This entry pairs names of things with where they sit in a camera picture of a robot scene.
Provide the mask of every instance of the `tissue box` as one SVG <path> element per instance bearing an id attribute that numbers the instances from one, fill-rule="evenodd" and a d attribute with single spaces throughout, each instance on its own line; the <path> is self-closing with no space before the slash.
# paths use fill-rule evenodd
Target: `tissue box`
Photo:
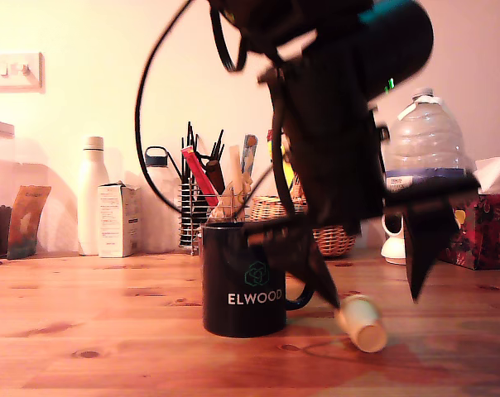
<path id="1" fill-rule="evenodd" d="M 500 269 L 500 194 L 480 194 L 454 210 L 463 223 L 440 259 L 473 270 Z"/>
<path id="2" fill-rule="evenodd" d="M 140 234 L 139 189 L 125 184 L 98 187 L 99 256 L 121 258 L 137 251 Z"/>

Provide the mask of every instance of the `wooden table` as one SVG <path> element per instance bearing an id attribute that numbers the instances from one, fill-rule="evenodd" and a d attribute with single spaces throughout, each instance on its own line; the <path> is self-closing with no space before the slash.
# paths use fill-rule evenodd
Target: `wooden table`
<path id="1" fill-rule="evenodd" d="M 0 396 L 500 395 L 500 271 L 440 263 L 414 304 L 375 251 L 329 268 L 380 305 L 382 352 L 358 351 L 317 298 L 269 337 L 207 333 L 197 256 L 3 262 Z"/>

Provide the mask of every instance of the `plastic water bottle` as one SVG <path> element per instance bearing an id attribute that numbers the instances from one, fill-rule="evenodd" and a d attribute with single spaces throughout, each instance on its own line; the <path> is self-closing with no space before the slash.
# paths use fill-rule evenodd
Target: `plastic water bottle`
<path id="1" fill-rule="evenodd" d="M 417 90 L 412 99 L 382 147 L 387 187 L 399 190 L 425 177 L 461 176 L 474 170 L 458 123 L 442 99 L 432 88 Z"/>
<path id="2" fill-rule="evenodd" d="M 98 187 L 108 183 L 104 166 L 103 138 L 87 136 L 79 170 L 77 231 L 80 255 L 98 255 Z"/>
<path id="3" fill-rule="evenodd" d="M 149 155 L 153 150 L 162 151 L 160 155 Z M 172 167 L 167 160 L 171 159 Z M 176 165 L 169 152 L 162 146 L 149 146 L 145 150 L 145 164 L 149 176 L 158 190 L 173 204 L 178 205 L 180 178 Z M 142 196 L 142 248 L 148 254 L 161 254 L 174 251 L 180 240 L 178 213 L 166 206 L 144 183 Z"/>

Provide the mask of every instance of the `bottle lid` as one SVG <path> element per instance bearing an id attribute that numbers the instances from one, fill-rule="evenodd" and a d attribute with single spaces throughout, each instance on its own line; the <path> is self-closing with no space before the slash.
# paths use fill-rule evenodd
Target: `bottle lid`
<path id="1" fill-rule="evenodd" d="M 103 138 L 101 136 L 86 136 L 83 141 L 83 149 L 101 151 L 103 149 Z"/>
<path id="2" fill-rule="evenodd" d="M 432 88 L 430 88 L 430 87 L 418 88 L 412 94 L 412 99 L 416 100 L 419 97 L 422 97 L 423 95 L 428 95 L 429 97 L 433 97 L 434 96 L 434 90 Z"/>

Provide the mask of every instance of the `black mug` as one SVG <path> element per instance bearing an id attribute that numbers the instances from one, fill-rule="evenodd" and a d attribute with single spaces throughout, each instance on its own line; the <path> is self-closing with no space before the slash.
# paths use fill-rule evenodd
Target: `black mug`
<path id="1" fill-rule="evenodd" d="M 204 328 L 224 337 L 260 337 L 286 326 L 286 311 L 309 303 L 313 290 L 286 298 L 285 271 L 271 269 L 261 246 L 249 246 L 242 222 L 202 226 Z"/>

